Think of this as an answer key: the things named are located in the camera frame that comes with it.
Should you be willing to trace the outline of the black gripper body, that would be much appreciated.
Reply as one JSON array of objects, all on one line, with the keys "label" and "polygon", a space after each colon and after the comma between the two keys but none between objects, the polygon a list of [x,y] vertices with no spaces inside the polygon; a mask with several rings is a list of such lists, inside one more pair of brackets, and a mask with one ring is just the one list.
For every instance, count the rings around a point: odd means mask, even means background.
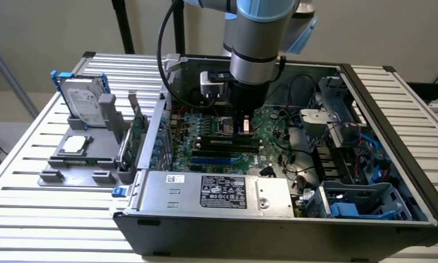
[{"label": "black gripper body", "polygon": [[228,90],[228,103],[232,109],[244,113],[252,113],[266,100],[268,82],[254,85],[234,81]]}]

